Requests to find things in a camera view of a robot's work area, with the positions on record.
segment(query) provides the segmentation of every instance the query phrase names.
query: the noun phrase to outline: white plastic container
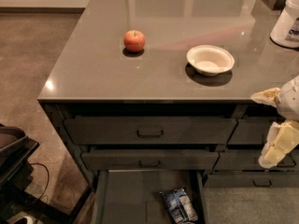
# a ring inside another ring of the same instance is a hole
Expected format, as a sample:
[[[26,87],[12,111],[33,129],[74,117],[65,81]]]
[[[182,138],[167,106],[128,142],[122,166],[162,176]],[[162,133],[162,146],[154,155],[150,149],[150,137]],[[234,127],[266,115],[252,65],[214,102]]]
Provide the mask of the white plastic container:
[[[287,0],[271,39],[286,48],[299,48],[299,0]]]

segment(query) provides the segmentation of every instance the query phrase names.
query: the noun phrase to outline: drawer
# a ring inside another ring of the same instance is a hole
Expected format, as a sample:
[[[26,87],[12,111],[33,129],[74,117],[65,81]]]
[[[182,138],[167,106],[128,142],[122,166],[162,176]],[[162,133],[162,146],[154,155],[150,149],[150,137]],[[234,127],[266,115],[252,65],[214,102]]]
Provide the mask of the drawer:
[[[258,162],[261,149],[259,150],[227,150],[220,153],[220,158],[215,165],[215,170],[264,170]],[[271,170],[298,170],[298,151],[294,150],[283,159],[277,167]]]
[[[83,153],[89,170],[212,169],[219,154],[204,150],[126,149]]]
[[[277,118],[238,119],[228,145],[261,145],[266,142],[269,128]]]
[[[225,144],[234,119],[205,117],[76,117],[64,126],[77,145]]]
[[[195,171],[101,172],[92,224],[172,224],[160,192],[182,187],[198,223],[208,223],[202,179]]]
[[[207,188],[298,188],[294,172],[215,172],[207,176]]]

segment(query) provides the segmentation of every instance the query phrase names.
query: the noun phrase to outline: red apple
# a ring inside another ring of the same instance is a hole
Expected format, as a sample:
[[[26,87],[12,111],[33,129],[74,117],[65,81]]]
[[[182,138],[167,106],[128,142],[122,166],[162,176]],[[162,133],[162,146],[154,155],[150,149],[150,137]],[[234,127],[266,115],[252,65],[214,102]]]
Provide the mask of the red apple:
[[[123,38],[124,46],[133,53],[140,52],[145,43],[146,40],[143,33],[137,30],[128,31]]]

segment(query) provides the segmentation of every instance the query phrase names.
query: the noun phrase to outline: bowl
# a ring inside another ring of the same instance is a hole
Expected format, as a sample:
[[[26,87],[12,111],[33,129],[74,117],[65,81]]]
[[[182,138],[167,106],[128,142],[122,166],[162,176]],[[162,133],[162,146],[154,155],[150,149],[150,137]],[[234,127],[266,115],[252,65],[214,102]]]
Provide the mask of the bowl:
[[[219,47],[202,45],[190,49],[187,60],[197,72],[204,76],[216,76],[227,72],[234,66],[234,57],[226,50]]]

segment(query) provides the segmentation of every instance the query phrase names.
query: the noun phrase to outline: floor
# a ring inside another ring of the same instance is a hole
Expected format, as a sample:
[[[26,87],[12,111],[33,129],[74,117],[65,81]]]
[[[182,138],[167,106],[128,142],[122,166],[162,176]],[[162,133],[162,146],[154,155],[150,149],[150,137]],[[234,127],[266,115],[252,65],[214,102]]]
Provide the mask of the floor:
[[[40,93],[80,14],[0,13],[0,123],[40,143],[29,159],[50,171],[42,201],[70,213],[86,182],[38,104]],[[38,197],[47,175],[34,165],[28,192]],[[75,223],[90,223],[92,194]],[[211,224],[299,223],[299,189],[205,189]]]

